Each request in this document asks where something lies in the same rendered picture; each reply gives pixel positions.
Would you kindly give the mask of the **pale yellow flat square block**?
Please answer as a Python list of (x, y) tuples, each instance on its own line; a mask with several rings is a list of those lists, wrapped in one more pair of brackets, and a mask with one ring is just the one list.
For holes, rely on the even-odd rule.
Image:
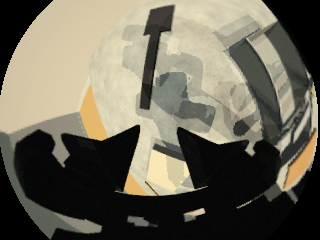
[(183, 184), (189, 175), (187, 161), (184, 160), (183, 153), (169, 151), (169, 149), (155, 144), (149, 157), (148, 180), (153, 184), (175, 191)]

